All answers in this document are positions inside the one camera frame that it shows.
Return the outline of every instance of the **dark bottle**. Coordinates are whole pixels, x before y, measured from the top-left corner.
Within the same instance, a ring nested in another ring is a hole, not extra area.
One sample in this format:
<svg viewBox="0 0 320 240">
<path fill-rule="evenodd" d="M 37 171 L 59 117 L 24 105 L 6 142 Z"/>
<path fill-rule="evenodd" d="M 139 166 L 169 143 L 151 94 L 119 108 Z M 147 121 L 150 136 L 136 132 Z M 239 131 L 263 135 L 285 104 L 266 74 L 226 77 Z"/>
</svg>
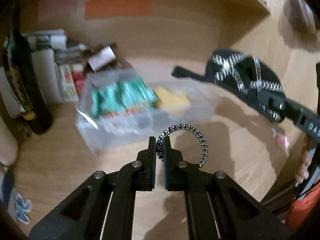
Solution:
<svg viewBox="0 0 320 240">
<path fill-rule="evenodd" d="M 10 30 L 3 66 L 21 115 L 34 133 L 46 132 L 53 117 L 38 85 L 28 41 L 17 27 Z"/>
</svg>

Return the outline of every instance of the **yellow sponge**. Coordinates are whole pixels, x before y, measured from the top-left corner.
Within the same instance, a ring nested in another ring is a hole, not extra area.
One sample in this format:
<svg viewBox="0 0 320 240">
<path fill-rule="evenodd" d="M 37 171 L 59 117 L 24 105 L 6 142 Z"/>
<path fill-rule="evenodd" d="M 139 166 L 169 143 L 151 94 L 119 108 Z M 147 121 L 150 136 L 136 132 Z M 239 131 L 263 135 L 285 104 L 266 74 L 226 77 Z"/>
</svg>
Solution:
<svg viewBox="0 0 320 240">
<path fill-rule="evenodd" d="M 170 108 L 172 106 L 189 106 L 190 100 L 186 93 L 174 94 L 163 87 L 157 87 L 154 93 L 158 97 L 156 107 Z"/>
</svg>

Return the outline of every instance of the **bottle label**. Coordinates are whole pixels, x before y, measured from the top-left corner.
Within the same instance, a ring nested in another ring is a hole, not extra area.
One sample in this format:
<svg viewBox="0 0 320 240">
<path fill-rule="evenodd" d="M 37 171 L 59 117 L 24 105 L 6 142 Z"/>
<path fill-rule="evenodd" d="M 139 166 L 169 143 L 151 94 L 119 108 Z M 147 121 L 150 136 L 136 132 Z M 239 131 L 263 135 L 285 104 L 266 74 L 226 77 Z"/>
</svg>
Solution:
<svg viewBox="0 0 320 240">
<path fill-rule="evenodd" d="M 18 67 L 12 66 L 9 70 L 5 71 L 5 75 L 7 76 L 8 83 L 13 92 L 13 97 L 17 101 L 22 117 L 27 121 L 34 120 L 36 118 L 36 113 L 33 111 Z"/>
</svg>

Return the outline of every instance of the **human hand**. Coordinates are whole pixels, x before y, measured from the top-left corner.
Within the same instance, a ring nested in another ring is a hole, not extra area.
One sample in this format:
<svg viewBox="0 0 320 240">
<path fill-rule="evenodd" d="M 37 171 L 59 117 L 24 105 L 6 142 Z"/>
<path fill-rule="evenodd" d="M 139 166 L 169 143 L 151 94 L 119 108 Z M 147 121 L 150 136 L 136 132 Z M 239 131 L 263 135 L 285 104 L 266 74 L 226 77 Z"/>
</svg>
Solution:
<svg viewBox="0 0 320 240">
<path fill-rule="evenodd" d="M 306 136 L 303 139 L 303 143 L 305 144 L 304 147 L 301 150 L 301 158 L 299 160 L 299 166 L 298 166 L 298 170 L 295 173 L 295 180 L 300 184 L 303 182 L 303 180 L 307 179 L 309 176 L 309 172 L 308 172 L 308 166 L 311 164 L 312 158 L 309 156 L 308 153 L 308 143 L 310 141 L 310 138 L 308 136 Z M 320 174 L 318 175 L 318 177 L 316 178 L 314 184 L 316 184 L 320 179 Z"/>
</svg>

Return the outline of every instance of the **plastic storage box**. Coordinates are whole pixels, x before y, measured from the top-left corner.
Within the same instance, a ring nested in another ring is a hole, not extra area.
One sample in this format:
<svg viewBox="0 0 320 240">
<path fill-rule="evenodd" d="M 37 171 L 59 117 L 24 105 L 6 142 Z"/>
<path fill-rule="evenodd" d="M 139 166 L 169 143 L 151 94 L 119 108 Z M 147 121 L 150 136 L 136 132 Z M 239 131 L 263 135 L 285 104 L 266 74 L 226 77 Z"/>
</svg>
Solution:
<svg viewBox="0 0 320 240">
<path fill-rule="evenodd" d="M 175 124 L 207 122 L 213 116 L 218 104 L 217 100 L 206 97 L 192 81 L 178 79 L 174 82 L 159 83 L 144 81 L 147 87 L 153 89 L 161 86 L 171 92 L 186 93 L 190 99 L 190 106 L 188 108 L 149 109 L 132 115 L 95 119 L 91 114 L 92 88 L 111 85 L 115 81 L 135 77 L 138 77 L 138 75 L 134 69 L 89 73 L 87 75 L 83 94 L 77 108 L 76 126 L 93 153 L 148 140 L 150 136 L 157 138 L 166 128 Z"/>
</svg>

